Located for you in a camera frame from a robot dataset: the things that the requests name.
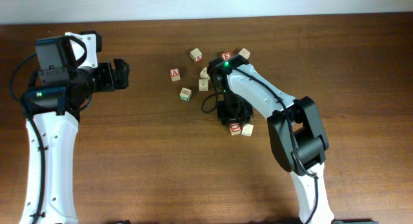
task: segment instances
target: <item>wooden cube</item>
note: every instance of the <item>wooden cube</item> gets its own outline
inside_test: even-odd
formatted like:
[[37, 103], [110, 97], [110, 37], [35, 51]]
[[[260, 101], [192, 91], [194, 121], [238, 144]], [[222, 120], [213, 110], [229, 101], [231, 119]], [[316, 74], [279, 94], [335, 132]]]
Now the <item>wooden cube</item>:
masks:
[[202, 53], [201, 51], [197, 48], [193, 51], [191, 51], [190, 53], [191, 58], [195, 61], [195, 62], [199, 62], [202, 60]]
[[238, 54], [242, 55], [245, 59], [248, 59], [250, 57], [250, 52], [243, 48]]
[[254, 129], [253, 125], [246, 124], [246, 125], [243, 126], [243, 131], [241, 132], [241, 134], [244, 135], [244, 136], [251, 136], [253, 129]]
[[210, 79], [208, 72], [207, 72], [207, 68], [202, 69], [199, 76], [201, 76], [202, 79]]
[[199, 91], [208, 91], [208, 80], [207, 79], [199, 80]]
[[225, 52], [221, 54], [222, 59], [228, 60], [231, 58], [231, 53], [230, 52]]
[[170, 78], [172, 79], [172, 81], [177, 81], [181, 79], [181, 74], [179, 73], [178, 68], [169, 70], [169, 73], [170, 73]]
[[191, 89], [182, 88], [181, 93], [180, 93], [182, 100], [189, 101], [189, 98], [191, 98], [191, 95], [192, 95]]
[[241, 125], [239, 123], [232, 123], [230, 124], [230, 133], [232, 136], [238, 135], [241, 133]]

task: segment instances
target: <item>red block face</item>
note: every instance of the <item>red block face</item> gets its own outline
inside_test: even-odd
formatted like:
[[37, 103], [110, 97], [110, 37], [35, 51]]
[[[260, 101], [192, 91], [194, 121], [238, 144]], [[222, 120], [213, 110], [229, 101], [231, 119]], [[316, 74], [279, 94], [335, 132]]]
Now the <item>red block face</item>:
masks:
[[241, 130], [241, 125], [238, 123], [230, 124], [231, 131], [237, 132]]
[[195, 62], [199, 62], [199, 61], [201, 61], [201, 60], [202, 60], [202, 55], [196, 57]]
[[221, 54], [222, 59], [228, 60], [231, 58], [231, 53], [230, 52], [225, 52]]
[[179, 76], [179, 69], [178, 68], [174, 68], [170, 70], [170, 76], [174, 77], [174, 76]]

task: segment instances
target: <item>white wall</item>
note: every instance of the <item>white wall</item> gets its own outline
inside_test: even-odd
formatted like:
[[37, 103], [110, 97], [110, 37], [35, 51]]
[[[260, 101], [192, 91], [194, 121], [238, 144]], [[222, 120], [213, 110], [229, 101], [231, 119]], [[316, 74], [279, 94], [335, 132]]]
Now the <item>white wall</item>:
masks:
[[0, 0], [0, 24], [413, 11], [413, 0]]

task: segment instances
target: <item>brown table surface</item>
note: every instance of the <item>brown table surface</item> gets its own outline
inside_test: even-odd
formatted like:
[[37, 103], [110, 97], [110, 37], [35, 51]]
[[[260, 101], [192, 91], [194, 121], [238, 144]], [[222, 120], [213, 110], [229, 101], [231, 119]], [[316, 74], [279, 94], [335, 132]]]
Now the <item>brown table surface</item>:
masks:
[[[74, 149], [80, 223], [247, 223], [298, 217], [290, 175], [275, 161], [267, 122], [252, 137], [229, 135], [216, 113], [200, 111], [199, 72], [220, 52], [251, 51], [276, 87], [318, 105], [330, 149], [325, 185], [337, 219], [413, 219], [413, 13], [307, 15], [188, 21], [0, 26], [0, 220], [23, 211], [28, 138], [8, 93], [15, 66], [34, 41], [97, 30], [99, 61], [130, 64], [130, 86], [95, 94]], [[189, 51], [204, 60], [194, 63]], [[169, 69], [179, 67], [180, 81]], [[32, 60], [15, 81], [20, 94]], [[182, 87], [192, 89], [189, 102]]]

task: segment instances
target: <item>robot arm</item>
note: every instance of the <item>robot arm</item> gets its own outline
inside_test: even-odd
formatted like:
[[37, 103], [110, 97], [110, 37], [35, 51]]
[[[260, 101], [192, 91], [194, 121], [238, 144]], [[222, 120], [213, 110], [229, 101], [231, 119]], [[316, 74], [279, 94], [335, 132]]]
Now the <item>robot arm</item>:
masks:
[[[294, 137], [299, 146], [299, 157], [305, 168], [318, 176], [316, 183], [314, 183], [313, 178], [306, 175], [296, 164], [281, 104], [263, 85], [251, 80], [240, 71], [232, 70], [231, 68], [237, 68], [266, 84], [283, 100], [291, 120], [296, 123], [303, 123], [303, 128], [296, 131]], [[225, 101], [223, 102], [226, 105], [225, 109], [233, 110], [233, 112], [223, 112], [220, 110], [220, 106], [218, 106], [218, 114], [229, 114], [227, 116], [218, 115], [223, 124], [245, 120], [237, 118], [241, 114], [236, 114], [236, 110], [242, 110], [242, 108], [232, 107], [240, 104], [235, 101], [237, 96], [240, 96], [238, 99], [244, 99], [250, 103], [267, 119], [274, 157], [290, 173], [296, 188], [300, 207], [300, 220], [305, 223], [309, 220], [312, 211], [316, 209], [308, 223], [331, 224], [334, 215], [328, 205], [323, 179], [323, 162], [325, 160], [325, 150], [328, 148], [328, 140], [314, 102], [308, 97], [297, 100], [295, 97], [280, 91], [262, 78], [255, 68], [241, 56], [236, 56], [225, 62], [222, 59], [216, 59], [210, 62], [208, 71], [213, 79], [213, 84], [225, 91]], [[316, 191], [318, 193], [317, 207], [315, 207]]]
[[[98, 63], [101, 36], [66, 33], [35, 44], [40, 71], [20, 102], [30, 142], [28, 185], [20, 224], [77, 223], [73, 199], [73, 151], [81, 105], [95, 92], [128, 87], [129, 65], [122, 59]], [[42, 85], [35, 86], [39, 76]]]

